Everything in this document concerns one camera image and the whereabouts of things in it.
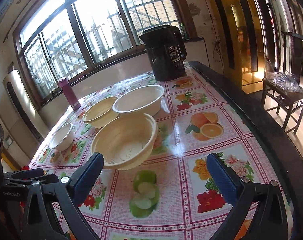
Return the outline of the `white standing air conditioner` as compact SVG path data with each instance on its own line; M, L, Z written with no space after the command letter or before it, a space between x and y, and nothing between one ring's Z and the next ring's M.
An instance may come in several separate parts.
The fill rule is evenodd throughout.
M16 69L9 72L3 79L3 85L7 90L16 111L34 135L35 139L43 142L49 129L43 122L38 111L34 107L20 77L20 72Z

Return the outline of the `magenta thermos bottle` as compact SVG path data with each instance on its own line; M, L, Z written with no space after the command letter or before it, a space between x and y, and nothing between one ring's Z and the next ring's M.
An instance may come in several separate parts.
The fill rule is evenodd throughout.
M72 107L73 111L78 110L81 107L80 102L78 101L69 81L68 78L63 76L58 80L58 85L61 88L64 96L66 97L68 103Z

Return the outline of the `floral fruit tablecloth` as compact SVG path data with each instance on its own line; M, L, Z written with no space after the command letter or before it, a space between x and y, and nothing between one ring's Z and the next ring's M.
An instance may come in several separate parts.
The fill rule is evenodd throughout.
M101 239L209 239L229 213L209 175L216 153L255 183L277 176L242 118L192 68L163 82L150 157L130 170L104 170L79 207Z

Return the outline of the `black electric kettle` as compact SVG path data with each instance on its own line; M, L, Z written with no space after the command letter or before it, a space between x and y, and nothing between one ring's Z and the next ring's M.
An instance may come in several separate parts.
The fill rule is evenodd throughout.
M139 38L145 45L156 81L170 81L186 76L183 61L187 51L178 27L152 27L143 31Z

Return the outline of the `large white bowl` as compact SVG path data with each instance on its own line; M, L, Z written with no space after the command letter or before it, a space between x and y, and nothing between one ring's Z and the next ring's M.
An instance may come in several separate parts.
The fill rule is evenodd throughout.
M120 115L147 113L154 116L161 108L164 91L159 85L135 88L118 98L112 109Z

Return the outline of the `large cream colander bowl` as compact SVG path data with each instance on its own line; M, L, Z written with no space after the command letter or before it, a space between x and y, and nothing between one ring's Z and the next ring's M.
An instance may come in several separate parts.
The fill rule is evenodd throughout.
M129 170L149 157L157 135L158 124L151 115L120 116L99 130L91 152L102 154L105 169Z

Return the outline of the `small cream colander bowl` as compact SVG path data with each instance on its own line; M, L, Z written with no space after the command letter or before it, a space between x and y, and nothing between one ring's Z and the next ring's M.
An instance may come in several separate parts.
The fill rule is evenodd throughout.
M117 99L116 96L111 96L94 104L83 115L83 122L95 128L104 127L118 117L118 113L112 108Z

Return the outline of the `small white bowl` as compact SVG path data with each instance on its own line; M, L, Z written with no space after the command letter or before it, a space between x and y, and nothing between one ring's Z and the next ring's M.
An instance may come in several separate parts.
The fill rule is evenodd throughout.
M72 144L74 140L73 124L71 122L61 126L52 136L49 143L49 149L64 151Z

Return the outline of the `clear plastic bag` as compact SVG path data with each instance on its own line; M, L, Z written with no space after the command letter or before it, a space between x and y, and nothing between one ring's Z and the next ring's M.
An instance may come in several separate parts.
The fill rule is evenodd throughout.
M292 74L286 74L283 72L267 72L266 79L286 92L297 92L303 94L303 88L299 86Z

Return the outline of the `barred window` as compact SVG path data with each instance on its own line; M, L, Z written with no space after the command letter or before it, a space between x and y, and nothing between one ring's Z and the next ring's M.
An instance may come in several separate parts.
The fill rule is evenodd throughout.
M14 31L28 92L42 106L60 78L74 82L141 51L143 31L160 25L184 33L176 0L37 0Z

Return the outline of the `dark wooden chair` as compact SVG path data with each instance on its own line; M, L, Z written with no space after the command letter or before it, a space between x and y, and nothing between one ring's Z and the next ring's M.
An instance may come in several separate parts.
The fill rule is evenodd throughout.
M303 88L303 35L293 32L281 32L284 38L284 47L287 47L287 40L292 41L291 52L292 59L291 65L286 65L287 52L284 51L283 55L283 70L280 72L292 74L299 86ZM265 77L263 78L263 92L261 105L265 105L267 97L271 98L277 103L277 106L268 108L266 111L276 110L278 114L282 109L286 112L286 117L283 122L282 129L285 133L297 133L298 128L303 118L303 94L297 92L286 92L274 84L270 83Z

